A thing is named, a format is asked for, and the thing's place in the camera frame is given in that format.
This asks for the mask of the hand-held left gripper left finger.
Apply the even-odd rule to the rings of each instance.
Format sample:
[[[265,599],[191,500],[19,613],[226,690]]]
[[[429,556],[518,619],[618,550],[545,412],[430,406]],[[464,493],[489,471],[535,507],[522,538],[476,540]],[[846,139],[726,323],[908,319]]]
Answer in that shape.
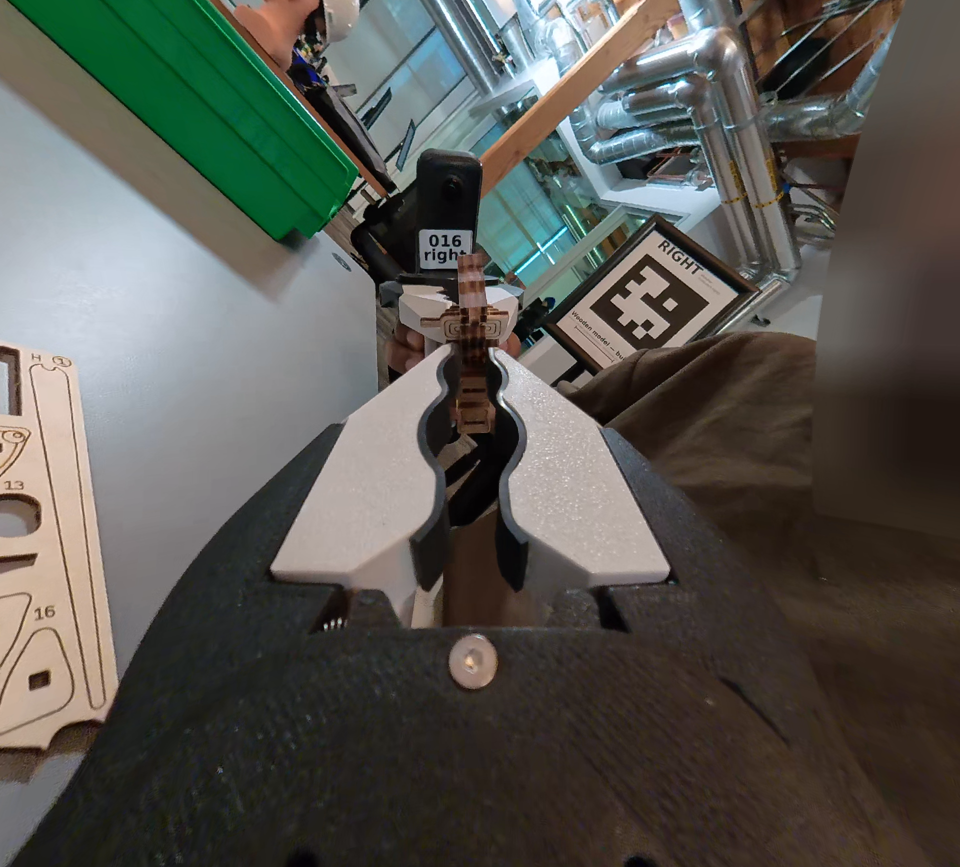
[[[404,626],[439,581],[450,548],[439,462],[452,433],[460,359],[451,345],[351,414],[270,566],[282,582],[379,591]]]

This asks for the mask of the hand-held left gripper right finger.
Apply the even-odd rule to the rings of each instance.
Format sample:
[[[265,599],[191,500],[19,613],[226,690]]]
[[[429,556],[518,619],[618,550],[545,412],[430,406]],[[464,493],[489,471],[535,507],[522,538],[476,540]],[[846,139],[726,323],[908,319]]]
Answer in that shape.
[[[498,568],[547,604],[571,589],[665,583],[670,564],[600,425],[504,350],[494,406],[510,455],[498,480]]]

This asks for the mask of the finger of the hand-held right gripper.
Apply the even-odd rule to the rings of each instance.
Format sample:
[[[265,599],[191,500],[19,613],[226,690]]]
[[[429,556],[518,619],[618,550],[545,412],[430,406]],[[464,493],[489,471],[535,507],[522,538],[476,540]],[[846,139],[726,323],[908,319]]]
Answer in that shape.
[[[397,338],[420,352],[434,352],[458,333],[458,305],[441,285],[402,285]]]
[[[522,307],[523,289],[514,285],[487,285],[487,316],[505,315],[502,332],[512,332]]]

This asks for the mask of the layered wooden model assembly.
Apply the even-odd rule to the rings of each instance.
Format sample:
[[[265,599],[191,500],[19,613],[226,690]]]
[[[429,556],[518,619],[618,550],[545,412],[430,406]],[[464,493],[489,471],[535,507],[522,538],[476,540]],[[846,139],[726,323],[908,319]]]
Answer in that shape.
[[[459,384],[450,401],[456,429],[461,434],[479,435],[494,431],[496,414],[489,397],[486,363],[478,356],[485,348],[496,348],[512,331],[502,331],[504,314],[494,311],[488,316],[487,276],[484,255],[463,253],[457,260],[458,333],[446,344],[459,358]]]

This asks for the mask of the grey desk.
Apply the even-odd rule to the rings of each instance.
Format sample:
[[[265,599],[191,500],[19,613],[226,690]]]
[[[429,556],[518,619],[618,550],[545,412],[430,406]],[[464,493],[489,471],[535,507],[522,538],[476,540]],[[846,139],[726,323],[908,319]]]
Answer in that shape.
[[[119,671],[212,535],[377,387],[373,289],[277,242],[2,1],[2,340],[78,366]]]

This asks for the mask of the person's right hand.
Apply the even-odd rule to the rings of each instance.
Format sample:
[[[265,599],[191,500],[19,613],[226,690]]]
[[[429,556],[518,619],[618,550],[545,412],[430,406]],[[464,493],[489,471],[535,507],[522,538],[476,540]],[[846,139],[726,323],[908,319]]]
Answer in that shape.
[[[425,359],[426,343],[423,333],[397,321],[391,338],[385,345],[388,383],[394,382]],[[516,333],[510,333],[505,342],[496,346],[514,359],[522,352],[522,341]],[[489,350],[485,347],[478,354],[478,357],[482,357],[482,363],[486,363],[488,353]]]

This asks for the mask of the black office chair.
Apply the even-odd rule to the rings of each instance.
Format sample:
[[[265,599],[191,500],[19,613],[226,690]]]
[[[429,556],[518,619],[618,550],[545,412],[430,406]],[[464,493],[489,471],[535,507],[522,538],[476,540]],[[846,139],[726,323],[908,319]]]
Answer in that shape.
[[[376,285],[419,272],[416,189],[366,206],[350,243]]]

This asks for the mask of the framed marker sign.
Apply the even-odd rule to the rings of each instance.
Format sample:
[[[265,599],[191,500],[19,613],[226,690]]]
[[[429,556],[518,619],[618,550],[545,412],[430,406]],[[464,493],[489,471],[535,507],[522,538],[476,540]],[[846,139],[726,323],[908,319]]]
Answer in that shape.
[[[638,351],[715,333],[760,292],[659,214],[560,302],[543,328],[598,374]]]

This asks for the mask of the wooden beam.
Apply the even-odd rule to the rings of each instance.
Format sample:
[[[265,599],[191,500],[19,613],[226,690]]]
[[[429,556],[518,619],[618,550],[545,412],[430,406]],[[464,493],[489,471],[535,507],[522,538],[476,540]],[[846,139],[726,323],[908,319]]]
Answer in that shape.
[[[486,198],[623,62],[678,15],[678,0],[639,0],[481,156]]]

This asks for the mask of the laser-cut plywood parts sheet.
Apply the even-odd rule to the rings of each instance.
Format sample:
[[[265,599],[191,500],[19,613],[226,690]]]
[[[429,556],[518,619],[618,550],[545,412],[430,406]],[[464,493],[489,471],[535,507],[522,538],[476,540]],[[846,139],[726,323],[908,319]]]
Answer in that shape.
[[[2,536],[1,747],[45,751],[106,720],[118,689],[77,369],[2,344],[2,505],[34,528]]]

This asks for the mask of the silver ventilation pipes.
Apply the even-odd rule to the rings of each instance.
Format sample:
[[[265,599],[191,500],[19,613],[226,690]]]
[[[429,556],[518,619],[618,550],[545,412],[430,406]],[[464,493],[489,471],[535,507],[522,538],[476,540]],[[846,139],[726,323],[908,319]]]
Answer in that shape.
[[[736,241],[738,272],[758,284],[760,296],[774,296],[795,280],[801,259],[733,1],[678,6],[606,81],[640,94],[688,93],[693,130]],[[589,133],[596,124],[586,108],[592,93],[568,116],[583,113]]]

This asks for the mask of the green plastic bin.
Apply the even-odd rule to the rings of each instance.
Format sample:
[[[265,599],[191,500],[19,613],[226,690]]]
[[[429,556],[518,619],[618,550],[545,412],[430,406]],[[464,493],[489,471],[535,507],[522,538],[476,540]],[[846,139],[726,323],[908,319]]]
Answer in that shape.
[[[210,0],[8,0],[273,239],[313,237],[358,170]]]

